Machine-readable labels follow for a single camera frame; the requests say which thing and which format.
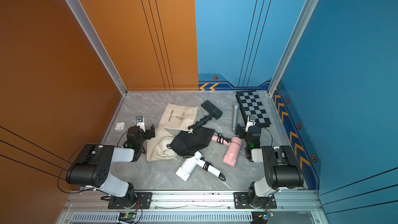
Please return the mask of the black drawstring pouch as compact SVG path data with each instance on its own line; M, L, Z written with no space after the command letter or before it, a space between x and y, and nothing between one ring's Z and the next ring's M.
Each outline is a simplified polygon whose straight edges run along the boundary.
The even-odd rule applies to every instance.
M181 157L192 157L209 145L214 133L214 129L205 127L196 128L192 132L180 131L173 141L167 144L167 148Z

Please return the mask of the white hair dryer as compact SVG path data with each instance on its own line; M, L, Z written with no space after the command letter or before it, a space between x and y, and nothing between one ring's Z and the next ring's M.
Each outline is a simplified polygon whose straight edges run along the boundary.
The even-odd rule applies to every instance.
M211 163L203 160L203 156L199 151L184 161L184 163L177 170L176 175L182 180L187 181L196 167L209 172L222 181L226 181L226 177L222 174L222 172L215 168Z

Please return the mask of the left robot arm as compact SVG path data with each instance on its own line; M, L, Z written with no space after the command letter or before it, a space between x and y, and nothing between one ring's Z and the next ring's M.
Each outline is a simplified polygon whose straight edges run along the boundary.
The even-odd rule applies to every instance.
M106 195L109 209L149 209L152 193L136 193L132 183L121 180L110 172L113 163L137 162L144 153L144 142L155 137L155 128L142 129L136 125L126 132L127 140L121 147L86 144L66 173L66 182L87 186Z

